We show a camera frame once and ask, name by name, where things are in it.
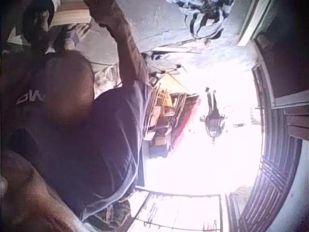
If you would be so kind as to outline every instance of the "black and white striped fabric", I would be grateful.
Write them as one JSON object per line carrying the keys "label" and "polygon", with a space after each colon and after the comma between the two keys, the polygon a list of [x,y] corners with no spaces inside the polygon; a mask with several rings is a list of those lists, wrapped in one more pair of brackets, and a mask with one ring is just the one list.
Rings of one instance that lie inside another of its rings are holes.
{"label": "black and white striped fabric", "polygon": [[193,38],[197,40],[218,39],[224,29],[235,0],[167,0],[177,4],[185,15],[184,21]]}

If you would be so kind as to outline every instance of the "dark t-shirt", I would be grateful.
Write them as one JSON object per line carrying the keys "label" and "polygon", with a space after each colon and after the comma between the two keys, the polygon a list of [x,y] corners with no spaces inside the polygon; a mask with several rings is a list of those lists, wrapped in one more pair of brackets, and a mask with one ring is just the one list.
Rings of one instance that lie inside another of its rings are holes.
{"label": "dark t-shirt", "polygon": [[38,84],[17,100],[15,111],[27,108],[27,119],[14,130],[27,131],[37,149],[25,158],[81,220],[119,200],[132,184],[149,97],[150,87],[141,81],[111,89],[95,99],[92,115],[74,128],[48,121]]}

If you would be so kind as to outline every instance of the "raised arm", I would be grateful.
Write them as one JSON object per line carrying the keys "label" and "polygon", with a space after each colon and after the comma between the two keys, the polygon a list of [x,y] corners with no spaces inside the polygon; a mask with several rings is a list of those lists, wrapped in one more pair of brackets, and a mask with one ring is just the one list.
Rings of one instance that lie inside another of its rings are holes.
{"label": "raised arm", "polygon": [[91,16],[106,27],[117,42],[119,71],[123,86],[134,80],[149,84],[146,64],[135,44],[130,25],[115,0],[87,0]]}

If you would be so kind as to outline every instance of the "hand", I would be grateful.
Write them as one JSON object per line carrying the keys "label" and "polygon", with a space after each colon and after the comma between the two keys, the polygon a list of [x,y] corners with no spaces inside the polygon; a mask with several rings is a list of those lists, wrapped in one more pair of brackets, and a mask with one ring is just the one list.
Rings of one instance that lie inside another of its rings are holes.
{"label": "hand", "polygon": [[114,29],[121,20],[125,20],[124,13],[115,0],[85,0],[90,15],[102,27]]}

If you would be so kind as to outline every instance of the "skin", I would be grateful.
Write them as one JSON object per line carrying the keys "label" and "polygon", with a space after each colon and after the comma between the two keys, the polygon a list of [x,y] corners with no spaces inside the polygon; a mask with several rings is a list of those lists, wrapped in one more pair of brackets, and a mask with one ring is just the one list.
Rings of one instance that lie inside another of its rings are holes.
{"label": "skin", "polygon": [[7,184],[1,186],[4,231],[87,231],[35,168],[20,155],[2,151],[1,179]]}

